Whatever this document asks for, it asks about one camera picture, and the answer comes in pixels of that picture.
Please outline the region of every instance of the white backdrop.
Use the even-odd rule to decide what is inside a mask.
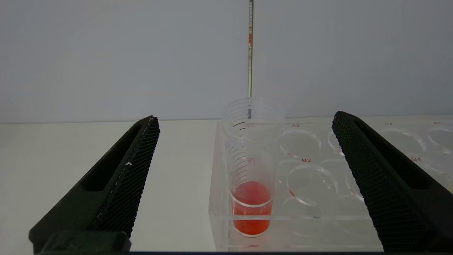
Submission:
[[[221,118],[248,0],[2,0],[0,123]]]
[[[288,117],[453,113],[453,1],[256,0],[253,95]]]

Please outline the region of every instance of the liquid surface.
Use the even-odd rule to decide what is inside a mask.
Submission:
[[[233,196],[242,203],[232,200],[234,215],[262,216],[272,212],[272,201],[269,201],[272,196],[266,186],[257,181],[242,183]],[[245,235],[255,236],[264,233],[269,228],[269,223],[269,220],[234,220],[234,227]]]

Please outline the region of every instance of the white table surface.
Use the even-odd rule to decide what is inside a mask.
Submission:
[[[208,201],[216,122],[159,122],[131,250],[215,250]],[[132,124],[0,125],[0,254],[33,254],[29,230]]]

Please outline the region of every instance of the orange-red liquid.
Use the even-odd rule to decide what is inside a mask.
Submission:
[[[233,196],[247,205],[260,205],[268,202],[272,196],[269,190],[257,181],[248,181],[239,185]],[[272,201],[260,207],[248,207],[232,201],[233,215],[270,215]],[[234,220],[237,230],[247,235],[258,235],[269,228],[269,220]]]

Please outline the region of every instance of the clear plastic cup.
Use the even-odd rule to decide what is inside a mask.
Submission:
[[[271,215],[283,109],[264,98],[238,99],[225,107],[222,125],[233,215]],[[234,227],[242,235],[256,237],[269,223],[234,220]]]

